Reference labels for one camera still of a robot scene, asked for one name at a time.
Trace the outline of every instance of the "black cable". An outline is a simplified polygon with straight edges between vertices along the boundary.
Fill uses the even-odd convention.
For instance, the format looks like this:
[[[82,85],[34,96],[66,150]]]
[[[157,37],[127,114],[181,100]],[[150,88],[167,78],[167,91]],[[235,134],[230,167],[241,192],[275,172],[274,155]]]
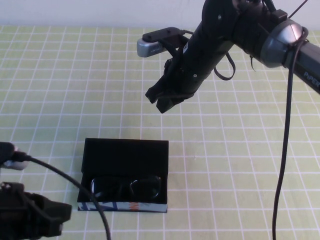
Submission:
[[[87,190],[85,189],[77,180],[73,179],[72,177],[70,177],[69,175],[65,174],[63,171],[60,171],[59,169],[55,168],[54,166],[51,166],[43,161],[40,161],[38,159],[35,159],[31,156],[28,156],[28,155],[25,155],[23,158],[26,158],[26,159],[23,159],[24,161],[30,161],[30,162],[33,162],[35,164],[39,164],[47,169],[50,169],[51,171],[59,174],[60,176],[62,176],[63,178],[65,178],[66,180],[70,181],[71,183],[73,183],[77,188],[80,189],[80,191],[82,191],[89,199],[91,199],[91,201],[94,203],[96,209],[98,210],[101,218],[102,218],[102,221],[103,221],[103,225],[104,225],[104,228],[105,228],[105,233],[106,233],[106,239],[107,240],[111,240],[111,234],[110,234],[110,228],[109,228],[109,225],[108,225],[108,221],[106,219],[106,216],[102,210],[102,208],[100,207],[98,201],[96,200],[96,198]]]
[[[294,79],[294,70],[296,61],[298,58],[298,53],[302,45],[307,39],[309,31],[303,27],[303,34],[300,39],[295,43],[292,62],[289,68],[288,75],[288,86],[287,86],[287,96],[286,96],[286,110],[285,110],[285,123],[284,123],[284,135],[283,135],[283,145],[282,145],[282,157],[281,165],[279,171],[279,179],[276,186],[274,205],[273,205],[273,216],[272,216],[272,239],[276,240],[276,225],[277,225],[277,214],[278,214],[278,203],[281,192],[281,186],[284,179],[286,160],[287,160],[287,149],[289,140],[289,130],[290,130],[290,117],[291,117],[291,101],[292,101],[292,86]]]
[[[289,19],[295,15],[306,3],[308,2],[308,0],[305,0],[290,16]]]

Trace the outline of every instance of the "black robotic arm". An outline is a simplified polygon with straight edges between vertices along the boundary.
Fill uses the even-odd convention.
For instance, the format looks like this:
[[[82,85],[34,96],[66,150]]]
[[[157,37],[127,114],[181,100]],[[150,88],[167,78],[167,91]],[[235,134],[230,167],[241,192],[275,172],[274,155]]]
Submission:
[[[270,0],[206,0],[202,21],[191,38],[182,38],[184,33],[165,28],[146,33],[137,42],[141,57],[165,50],[172,54],[161,79],[146,92],[152,104],[157,101],[161,113],[191,98],[213,70],[217,73],[217,64],[229,57],[234,45],[268,68],[289,68],[294,46],[308,30],[283,10],[276,10]],[[294,73],[318,93],[319,57],[320,48],[305,41],[294,68]]]

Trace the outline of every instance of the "black glasses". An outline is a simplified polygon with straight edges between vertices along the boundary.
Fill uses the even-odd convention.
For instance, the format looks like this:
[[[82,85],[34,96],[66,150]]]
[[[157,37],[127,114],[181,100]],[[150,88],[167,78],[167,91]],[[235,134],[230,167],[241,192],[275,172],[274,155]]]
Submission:
[[[137,199],[150,201],[161,190],[161,178],[151,175],[141,178],[100,176],[91,181],[91,192],[98,199]]]

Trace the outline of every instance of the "black box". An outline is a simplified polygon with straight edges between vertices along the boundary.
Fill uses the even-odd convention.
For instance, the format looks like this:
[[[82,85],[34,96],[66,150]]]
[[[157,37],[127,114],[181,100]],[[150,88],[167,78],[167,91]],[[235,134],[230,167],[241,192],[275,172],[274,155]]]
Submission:
[[[168,164],[168,141],[86,138],[81,167],[83,173],[81,185],[91,192],[92,180],[98,177],[110,179],[110,181],[104,179],[103,184],[100,184],[103,188],[105,186],[108,188],[108,186],[114,186],[115,179],[130,179],[129,182],[132,182],[131,180],[145,176],[157,176],[161,179],[161,184],[158,195],[153,199],[139,200],[128,192],[120,196],[107,191],[108,194],[100,196],[97,200],[104,211],[166,213],[168,210]],[[82,192],[79,192],[77,202],[79,211],[96,211],[93,202]]]

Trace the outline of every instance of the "table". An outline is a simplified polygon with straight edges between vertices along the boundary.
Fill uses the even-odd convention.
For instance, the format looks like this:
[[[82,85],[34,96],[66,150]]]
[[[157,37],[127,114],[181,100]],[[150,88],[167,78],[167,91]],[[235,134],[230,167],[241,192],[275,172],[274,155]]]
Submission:
[[[280,168],[288,71],[266,69],[238,47],[236,74],[214,74],[191,99],[160,114],[145,92],[165,52],[140,58],[153,29],[0,26],[0,141],[81,180],[85,138],[169,140],[168,212],[106,212],[114,240],[268,240]],[[310,42],[320,45],[320,32]],[[227,59],[218,65],[230,75]],[[320,96],[294,78],[278,239],[320,237]],[[104,239],[78,190],[30,164],[2,181],[74,206],[60,240]]]

